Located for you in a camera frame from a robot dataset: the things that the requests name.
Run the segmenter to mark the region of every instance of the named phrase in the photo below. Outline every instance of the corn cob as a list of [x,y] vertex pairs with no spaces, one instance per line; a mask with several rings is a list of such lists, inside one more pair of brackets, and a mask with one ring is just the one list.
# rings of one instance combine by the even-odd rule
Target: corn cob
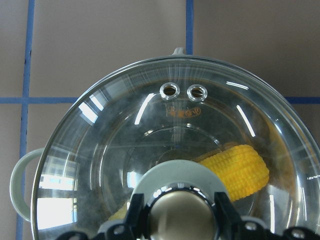
[[262,189],[269,170],[261,156],[249,145],[237,145],[199,162],[214,172],[236,201]]

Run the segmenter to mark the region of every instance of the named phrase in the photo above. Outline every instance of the tile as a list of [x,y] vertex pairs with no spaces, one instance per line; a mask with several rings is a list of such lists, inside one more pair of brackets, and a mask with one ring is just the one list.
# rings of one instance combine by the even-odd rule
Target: tile
[[320,146],[320,105],[318,104],[294,104],[293,108],[297,111],[301,120],[311,132],[318,146]]
[[194,1],[195,55],[238,65],[282,95],[319,96],[320,1]]
[[[28,109],[27,153],[44,148],[56,126],[71,107],[71,103],[30,104]],[[25,171],[24,198],[31,202],[34,177],[39,160],[33,160]],[[31,225],[23,224],[23,240],[32,240]]]
[[78,97],[127,64],[185,46],[185,0],[35,3],[30,95]]
[[0,97],[22,95],[27,14],[28,1],[1,1]]
[[13,240],[16,239],[17,213],[11,204],[9,183],[19,160],[21,106],[0,104],[0,112],[0,233],[1,239]]

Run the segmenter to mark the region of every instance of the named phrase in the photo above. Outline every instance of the glass lid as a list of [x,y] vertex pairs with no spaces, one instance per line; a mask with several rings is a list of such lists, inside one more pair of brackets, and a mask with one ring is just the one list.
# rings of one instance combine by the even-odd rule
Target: glass lid
[[33,234],[92,238],[155,165],[198,162],[238,145],[258,152],[269,178],[234,201],[237,211],[273,233],[290,226],[319,233],[319,148],[292,107],[239,67],[173,55],[107,75],[67,112],[37,169]]

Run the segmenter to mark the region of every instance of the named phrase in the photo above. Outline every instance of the lid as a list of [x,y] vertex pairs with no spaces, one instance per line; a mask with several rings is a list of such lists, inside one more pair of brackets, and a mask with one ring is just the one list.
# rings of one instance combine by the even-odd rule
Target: lid
[[274,233],[296,225],[319,233],[319,148],[277,91],[203,57],[121,68],[86,91],[48,141],[35,177],[34,236],[76,230],[92,238],[155,165],[243,144],[263,158],[269,181],[235,201],[237,211]]

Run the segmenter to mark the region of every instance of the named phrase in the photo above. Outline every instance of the white handle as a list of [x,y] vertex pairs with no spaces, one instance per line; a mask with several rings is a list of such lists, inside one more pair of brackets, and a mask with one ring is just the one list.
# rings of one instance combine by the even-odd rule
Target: white handle
[[30,207],[22,195],[21,181],[24,171],[31,160],[41,156],[44,148],[31,151],[24,155],[14,166],[10,178],[10,198],[16,212],[26,221],[30,222]]

